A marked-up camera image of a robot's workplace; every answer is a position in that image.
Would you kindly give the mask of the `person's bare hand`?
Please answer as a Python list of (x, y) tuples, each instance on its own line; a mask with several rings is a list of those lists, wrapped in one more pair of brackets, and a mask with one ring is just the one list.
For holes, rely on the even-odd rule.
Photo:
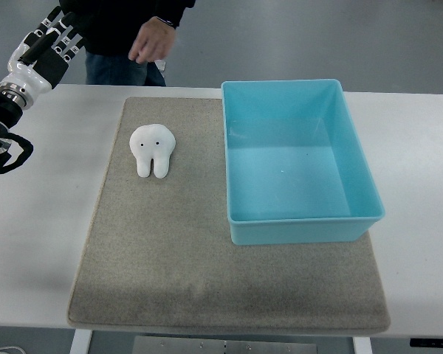
[(153, 16), (145, 22), (134, 39), (128, 59), (136, 63), (164, 60), (169, 55), (176, 38), (176, 30)]

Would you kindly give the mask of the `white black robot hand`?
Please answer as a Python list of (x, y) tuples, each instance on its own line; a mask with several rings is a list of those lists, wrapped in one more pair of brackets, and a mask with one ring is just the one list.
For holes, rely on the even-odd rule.
[(71, 60), (83, 48), (76, 29), (77, 16), (55, 7), (28, 33), (7, 64), (8, 83), (29, 89), (54, 89), (66, 74)]

